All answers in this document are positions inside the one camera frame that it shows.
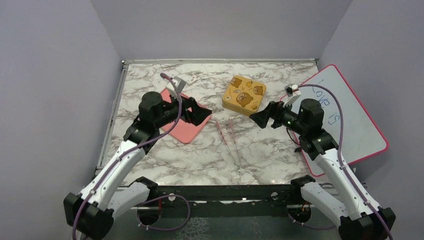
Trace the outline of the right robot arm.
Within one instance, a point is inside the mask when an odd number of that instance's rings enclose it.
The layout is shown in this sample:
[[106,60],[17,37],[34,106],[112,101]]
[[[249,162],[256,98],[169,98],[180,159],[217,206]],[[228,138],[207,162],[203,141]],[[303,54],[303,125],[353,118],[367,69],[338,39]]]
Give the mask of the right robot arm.
[[339,195],[335,198],[305,176],[291,181],[295,185],[288,190],[292,202],[313,204],[332,221],[343,240],[393,239],[391,228],[396,215],[371,197],[347,165],[342,144],[323,128],[324,110],[319,101],[303,99],[298,113],[282,101],[271,101],[249,118],[262,129],[272,119],[273,129],[284,126],[298,134],[300,148],[323,170]]

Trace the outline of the pink plastic tray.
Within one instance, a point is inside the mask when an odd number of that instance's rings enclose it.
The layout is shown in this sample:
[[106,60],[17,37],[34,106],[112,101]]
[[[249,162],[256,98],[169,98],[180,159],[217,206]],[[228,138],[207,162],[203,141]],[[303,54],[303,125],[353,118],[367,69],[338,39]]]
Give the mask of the pink plastic tray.
[[[166,102],[171,102],[169,91],[164,88],[160,92],[162,99]],[[177,139],[183,144],[189,144],[205,127],[206,123],[211,119],[212,115],[208,116],[200,125],[193,125],[191,123],[180,120],[173,130],[169,133],[172,137]],[[161,130],[168,131],[174,123],[171,122],[161,127]]]

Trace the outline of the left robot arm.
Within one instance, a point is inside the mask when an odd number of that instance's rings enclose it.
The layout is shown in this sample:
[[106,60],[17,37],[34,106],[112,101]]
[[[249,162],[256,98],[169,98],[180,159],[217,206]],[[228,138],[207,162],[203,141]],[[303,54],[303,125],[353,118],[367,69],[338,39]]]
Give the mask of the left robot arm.
[[63,200],[67,223],[72,227],[72,239],[77,233],[85,239],[102,240],[117,217],[137,204],[161,204],[157,183],[140,177],[125,190],[117,191],[132,168],[142,160],[156,142],[168,135],[179,122],[199,126],[211,114],[193,97],[170,93],[170,101],[160,93],[150,91],[142,96],[138,115],[126,130],[111,160],[78,194],[69,193]]

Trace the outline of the silver tin lid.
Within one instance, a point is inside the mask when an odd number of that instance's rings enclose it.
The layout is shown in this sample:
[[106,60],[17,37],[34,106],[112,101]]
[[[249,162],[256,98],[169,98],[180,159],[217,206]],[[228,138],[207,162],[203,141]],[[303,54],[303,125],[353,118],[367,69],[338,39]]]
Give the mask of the silver tin lid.
[[266,90],[267,87],[264,83],[234,75],[221,100],[244,108],[256,101],[262,102]]

